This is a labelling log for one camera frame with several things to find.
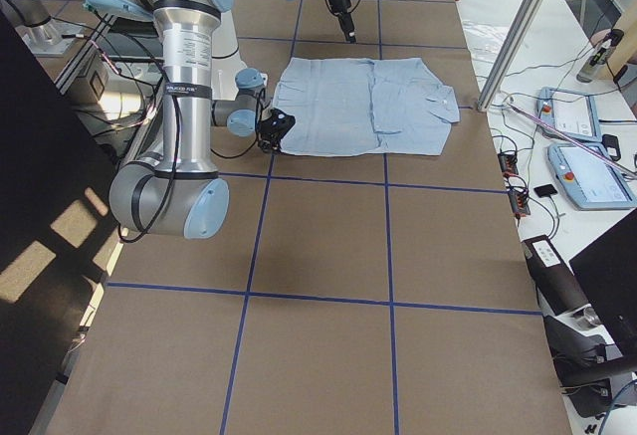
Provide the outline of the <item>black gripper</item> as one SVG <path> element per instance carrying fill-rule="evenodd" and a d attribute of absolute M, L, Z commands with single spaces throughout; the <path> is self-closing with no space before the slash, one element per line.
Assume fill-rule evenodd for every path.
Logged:
<path fill-rule="evenodd" d="M 264 152 L 280 152 L 285 135 L 296 124 L 296 118 L 279 109 L 271 109 L 270 116 L 257 126 L 258 146 Z"/>
<path fill-rule="evenodd" d="M 337 16 L 339 27 L 343 33 L 345 41 L 347 43 L 356 42 L 355 27 L 349 8 L 351 7 L 350 0 L 326 0 L 329 12 Z"/>

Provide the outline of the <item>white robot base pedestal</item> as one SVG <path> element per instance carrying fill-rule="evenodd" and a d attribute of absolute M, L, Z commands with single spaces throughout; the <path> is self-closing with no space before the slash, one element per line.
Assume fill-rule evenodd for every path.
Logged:
<path fill-rule="evenodd" d="M 238 93 L 236 75 L 246 69 L 236 36 L 233 13 L 221 15 L 220 26 L 212 35 L 211 86 L 215 100 L 231 101 Z"/>

